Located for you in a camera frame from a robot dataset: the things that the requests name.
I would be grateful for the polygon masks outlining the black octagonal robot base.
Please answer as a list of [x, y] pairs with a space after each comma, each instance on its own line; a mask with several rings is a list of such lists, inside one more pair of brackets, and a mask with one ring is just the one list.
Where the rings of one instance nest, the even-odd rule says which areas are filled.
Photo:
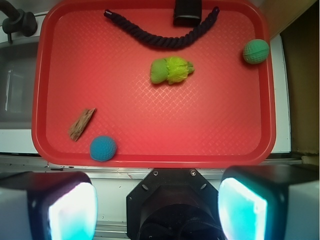
[[126, 196], [131, 240], [222, 240], [218, 190], [196, 169], [153, 169]]

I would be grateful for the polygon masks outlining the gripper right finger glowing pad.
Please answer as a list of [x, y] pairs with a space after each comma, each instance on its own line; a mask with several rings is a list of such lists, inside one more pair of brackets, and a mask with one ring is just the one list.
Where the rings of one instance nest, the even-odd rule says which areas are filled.
[[228, 240], [318, 240], [320, 169], [313, 164], [231, 166], [218, 190]]

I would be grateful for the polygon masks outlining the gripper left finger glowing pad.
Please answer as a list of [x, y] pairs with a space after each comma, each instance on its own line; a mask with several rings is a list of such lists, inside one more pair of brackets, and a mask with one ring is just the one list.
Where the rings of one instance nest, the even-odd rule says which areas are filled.
[[76, 172], [2, 172], [2, 240], [92, 240], [98, 197], [89, 176]]

